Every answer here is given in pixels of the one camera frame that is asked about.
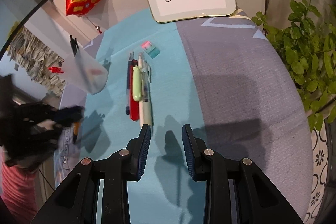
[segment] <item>red pen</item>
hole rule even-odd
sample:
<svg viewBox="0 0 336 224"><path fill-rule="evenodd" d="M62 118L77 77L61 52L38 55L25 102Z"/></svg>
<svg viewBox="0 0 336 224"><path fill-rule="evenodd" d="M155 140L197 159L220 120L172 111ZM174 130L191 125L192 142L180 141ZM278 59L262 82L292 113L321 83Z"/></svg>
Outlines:
<svg viewBox="0 0 336 224"><path fill-rule="evenodd" d="M137 60L132 60L132 65L130 68L130 92L129 92L129 100L130 100L130 105L129 105L129 111L130 111L130 118L133 121L137 121L140 119L140 114L139 114L139 102L136 102L133 100L133 95L132 95L132 82L133 82L133 68L138 65Z"/></svg>

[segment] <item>pen clip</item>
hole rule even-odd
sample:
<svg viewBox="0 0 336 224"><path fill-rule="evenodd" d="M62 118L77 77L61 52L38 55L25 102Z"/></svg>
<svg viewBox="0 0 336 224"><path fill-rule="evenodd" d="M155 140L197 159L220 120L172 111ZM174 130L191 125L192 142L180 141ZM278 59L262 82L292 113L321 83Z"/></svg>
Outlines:
<svg viewBox="0 0 336 224"><path fill-rule="evenodd" d="M152 77L152 68L151 66L146 62L146 66L147 66L147 74L148 74L148 82L151 82L151 77Z"/></svg>

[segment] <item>pen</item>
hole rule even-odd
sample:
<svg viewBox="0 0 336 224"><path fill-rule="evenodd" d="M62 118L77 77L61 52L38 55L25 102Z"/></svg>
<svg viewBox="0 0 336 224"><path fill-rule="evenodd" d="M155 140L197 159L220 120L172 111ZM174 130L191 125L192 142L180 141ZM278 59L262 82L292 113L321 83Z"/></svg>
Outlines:
<svg viewBox="0 0 336 224"><path fill-rule="evenodd" d="M150 92L149 92L151 68L149 67L146 61L142 62L142 71L144 72L144 80L143 80L143 103L142 103L143 124L140 124L141 127L144 124L147 124L149 126L153 125L152 105L151 105L151 97L150 97Z"/></svg>
<svg viewBox="0 0 336 224"><path fill-rule="evenodd" d="M142 71L142 60L143 60L143 52L139 53L138 58L138 67L141 71L141 91L143 95L143 81L144 81L144 75L145 72ZM139 116L140 116L140 127L142 128L142 125L144 125L144 117L143 117L143 97L139 101Z"/></svg>
<svg viewBox="0 0 336 224"><path fill-rule="evenodd" d="M73 137L72 137L72 142L75 143L76 140L77 140L77 137L78 137L78 130L79 130L79 127L80 127L80 122L75 122L73 124Z"/></svg>
<svg viewBox="0 0 336 224"><path fill-rule="evenodd" d="M139 102L136 102L133 99L133 68L138 66L138 61L137 60L132 60L132 65L130 69L130 93L129 93L129 100L130 100L130 106L129 106L129 111L130 111L130 118L133 121L139 120Z"/></svg>
<svg viewBox="0 0 336 224"><path fill-rule="evenodd" d="M76 56L79 46L78 46L77 38L73 39L72 35L70 36L70 46L71 46L73 55Z"/></svg>
<svg viewBox="0 0 336 224"><path fill-rule="evenodd" d="M129 101L130 101L130 86L131 86L131 69L132 69L132 60L133 60L133 52L129 54L128 65L127 65L127 82L126 82L126 114L130 114L129 110Z"/></svg>

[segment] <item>white pen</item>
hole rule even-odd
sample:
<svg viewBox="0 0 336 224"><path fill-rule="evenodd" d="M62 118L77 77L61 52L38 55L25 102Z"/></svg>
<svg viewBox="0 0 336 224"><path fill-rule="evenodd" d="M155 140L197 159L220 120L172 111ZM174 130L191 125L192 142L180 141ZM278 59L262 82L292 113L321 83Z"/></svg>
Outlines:
<svg viewBox="0 0 336 224"><path fill-rule="evenodd" d="M151 97L149 91L151 68L149 67L149 65L145 60L142 61L142 72L144 72L144 74L142 74L144 78L143 78L143 102L142 102L143 124L140 123L141 127L144 124L147 124L149 126L153 125Z"/></svg>
<svg viewBox="0 0 336 224"><path fill-rule="evenodd" d="M140 116L140 127L144 125L143 119L143 72L142 72L142 60L143 60L143 52L139 53L138 57L138 66L141 71L141 90L142 90L142 99L139 101L139 116Z"/></svg>

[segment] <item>cable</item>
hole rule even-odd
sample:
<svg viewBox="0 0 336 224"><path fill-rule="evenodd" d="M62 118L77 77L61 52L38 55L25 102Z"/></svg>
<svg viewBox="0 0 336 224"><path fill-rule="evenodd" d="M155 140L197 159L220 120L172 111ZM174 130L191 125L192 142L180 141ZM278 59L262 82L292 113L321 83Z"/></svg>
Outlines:
<svg viewBox="0 0 336 224"><path fill-rule="evenodd" d="M51 189L53 189L53 191L55 191L55 189L51 186L51 184L49 183L49 181L45 178L45 176L43 175L42 171L39 168L39 171L41 173L41 175L43 176L44 180L48 183L48 185L50 186Z"/></svg>

